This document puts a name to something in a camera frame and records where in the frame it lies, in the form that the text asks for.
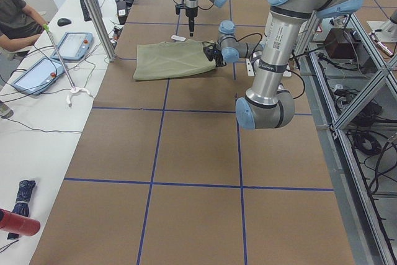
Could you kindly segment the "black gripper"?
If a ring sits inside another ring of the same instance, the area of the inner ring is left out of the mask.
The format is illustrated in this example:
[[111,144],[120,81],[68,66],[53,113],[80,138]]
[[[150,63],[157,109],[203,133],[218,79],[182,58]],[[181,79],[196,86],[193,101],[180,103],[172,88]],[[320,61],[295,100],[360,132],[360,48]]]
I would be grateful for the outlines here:
[[198,16],[198,7],[186,7],[185,15],[189,20],[189,36],[194,36],[195,18]]
[[205,46],[203,47],[204,55],[208,61],[214,61],[216,67],[226,66],[226,62],[223,59],[221,51],[216,46]]

